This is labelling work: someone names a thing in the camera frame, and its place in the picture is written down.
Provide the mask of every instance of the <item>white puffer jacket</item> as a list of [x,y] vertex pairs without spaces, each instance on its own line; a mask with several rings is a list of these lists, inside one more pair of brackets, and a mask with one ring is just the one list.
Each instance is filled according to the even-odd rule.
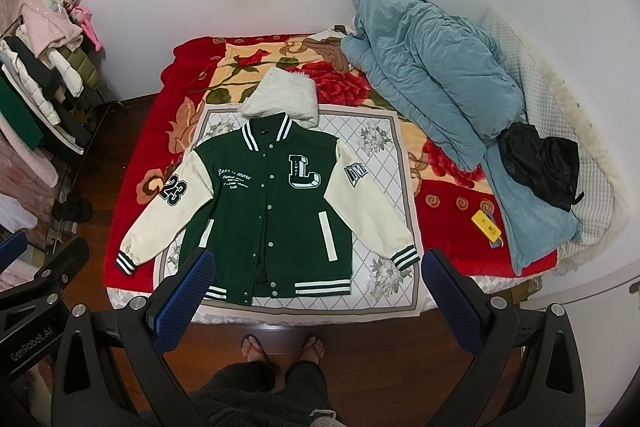
[[49,121],[50,124],[59,124],[60,117],[56,113],[56,110],[53,109],[51,102],[44,99],[42,89],[40,89],[38,83],[29,76],[27,68],[20,60],[20,57],[18,57],[18,54],[14,53],[11,50],[4,39],[0,40],[0,52],[3,53],[4,56],[9,60],[9,65],[11,65],[11,68],[7,64],[5,64],[5,67],[12,75],[16,83],[20,86],[22,92],[24,92],[31,98],[31,100],[33,100],[35,105],[38,106],[38,109],[44,115],[44,117],[47,118],[47,121]]
[[[15,36],[24,42],[28,49],[33,52],[31,40],[27,34],[26,26],[24,24],[16,30]],[[60,72],[62,81],[65,83],[65,86],[71,95],[76,98],[80,96],[84,89],[84,86],[82,85],[82,77],[80,76],[80,73],[71,67],[68,60],[60,55],[60,52],[57,49],[47,48],[44,50],[42,55],[40,55],[40,61],[50,70],[56,68]]]

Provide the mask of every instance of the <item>metal bolt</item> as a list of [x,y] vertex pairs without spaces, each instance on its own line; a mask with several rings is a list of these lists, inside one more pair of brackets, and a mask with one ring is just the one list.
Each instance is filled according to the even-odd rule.
[[491,297],[491,306],[497,310],[503,310],[507,307],[507,301],[502,297]]
[[140,308],[143,308],[146,304],[146,299],[142,296],[142,295],[138,295],[137,297],[133,297],[130,301],[129,301],[129,306],[131,306],[132,309],[134,310],[139,310]]
[[551,312],[558,317],[564,315],[564,308],[560,304],[551,304]]
[[85,311],[86,311],[86,306],[84,304],[78,304],[74,306],[74,308],[71,310],[71,313],[74,317],[79,317]]

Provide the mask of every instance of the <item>white quilted pad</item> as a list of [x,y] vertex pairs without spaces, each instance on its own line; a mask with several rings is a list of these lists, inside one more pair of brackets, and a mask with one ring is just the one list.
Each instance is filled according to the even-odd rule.
[[580,174],[572,207],[582,226],[580,242],[558,248],[558,271],[567,272],[594,259],[617,237],[630,217],[617,169],[585,112],[544,58],[494,10],[482,25],[500,40],[511,75],[524,90],[527,119],[541,137],[559,136],[578,142]]

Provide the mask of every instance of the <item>blue comforter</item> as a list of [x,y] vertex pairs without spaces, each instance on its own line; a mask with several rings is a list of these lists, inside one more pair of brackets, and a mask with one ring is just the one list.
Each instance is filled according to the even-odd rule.
[[482,166],[514,272],[579,236],[574,214],[535,197],[502,165],[497,136],[526,117],[522,88],[507,73],[497,39],[427,0],[353,1],[356,34],[342,40],[342,51],[461,170]]

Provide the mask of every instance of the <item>jacket pocket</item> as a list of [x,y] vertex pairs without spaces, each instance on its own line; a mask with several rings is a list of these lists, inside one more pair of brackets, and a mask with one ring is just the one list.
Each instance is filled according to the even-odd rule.
[[326,217],[326,212],[318,212],[318,217],[320,219],[322,237],[324,237],[326,256],[329,258],[329,261],[338,261],[338,256],[335,254],[334,236],[331,234],[331,227],[329,226],[329,219]]
[[207,226],[202,232],[202,237],[200,238],[200,243],[198,244],[201,248],[207,248],[207,241],[209,240],[209,236],[211,235],[211,227],[213,227],[213,219],[209,219],[207,221]]

